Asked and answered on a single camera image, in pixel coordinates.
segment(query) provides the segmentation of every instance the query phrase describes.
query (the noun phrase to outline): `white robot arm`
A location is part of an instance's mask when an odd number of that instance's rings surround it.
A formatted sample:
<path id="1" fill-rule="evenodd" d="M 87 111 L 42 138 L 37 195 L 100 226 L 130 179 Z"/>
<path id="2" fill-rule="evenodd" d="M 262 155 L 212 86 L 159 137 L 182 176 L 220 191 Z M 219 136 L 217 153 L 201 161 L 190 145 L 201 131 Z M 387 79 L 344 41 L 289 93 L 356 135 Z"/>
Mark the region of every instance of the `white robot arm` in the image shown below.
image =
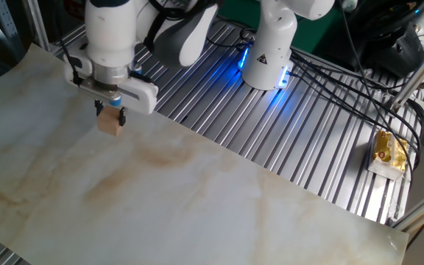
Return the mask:
<path id="1" fill-rule="evenodd" d="M 261 0 L 255 43 L 238 64 L 243 80 L 261 90 L 287 87 L 293 67 L 290 46 L 297 31 L 295 14 L 316 20 L 333 4 L 334 0 Z"/>
<path id="2" fill-rule="evenodd" d="M 191 1 L 185 10 L 170 1 L 88 0 L 88 42 L 70 47 L 66 78 L 96 102 L 150 114 L 158 87 L 133 72 L 136 43 L 169 68 L 189 67 L 201 55 L 217 10 L 214 0 Z"/>

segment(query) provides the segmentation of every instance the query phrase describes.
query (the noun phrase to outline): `metal slatted table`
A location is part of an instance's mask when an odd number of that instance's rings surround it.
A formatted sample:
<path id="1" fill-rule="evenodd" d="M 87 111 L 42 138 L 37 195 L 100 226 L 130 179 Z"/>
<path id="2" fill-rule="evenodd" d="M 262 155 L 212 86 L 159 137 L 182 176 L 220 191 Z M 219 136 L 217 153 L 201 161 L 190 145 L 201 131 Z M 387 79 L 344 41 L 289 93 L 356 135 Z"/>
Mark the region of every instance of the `metal slatted table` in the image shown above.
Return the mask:
<path id="1" fill-rule="evenodd" d="M 239 31 L 219 21 L 209 36 L 217 43 L 233 44 L 239 42 Z M 357 78 L 343 74 L 354 73 L 312 55 L 301 55 L 337 70 L 327 73 L 365 91 Z M 410 174 L 395 182 L 366 170 L 369 142 L 377 128 L 323 99 L 317 93 L 323 92 L 320 87 L 296 77 L 303 74 L 296 66 L 287 89 L 251 88 L 238 70 L 241 56 L 235 48 L 206 43 L 199 61 L 187 69 L 165 68 L 143 46 L 137 47 L 135 58 L 143 66 L 143 74 L 160 88 L 157 112 L 359 216 L 385 224 L 404 214 Z M 375 119 L 369 100 L 313 75 Z M 388 86 L 402 82 L 383 74 L 373 74 L 372 79 Z M 388 99 L 376 91 L 373 96 L 383 102 Z M 420 130 L 413 111 L 401 109 L 399 114 Z M 412 139 L 399 121 L 387 118 L 395 130 Z M 0 244 L 0 264 L 18 262 L 25 261 Z"/>

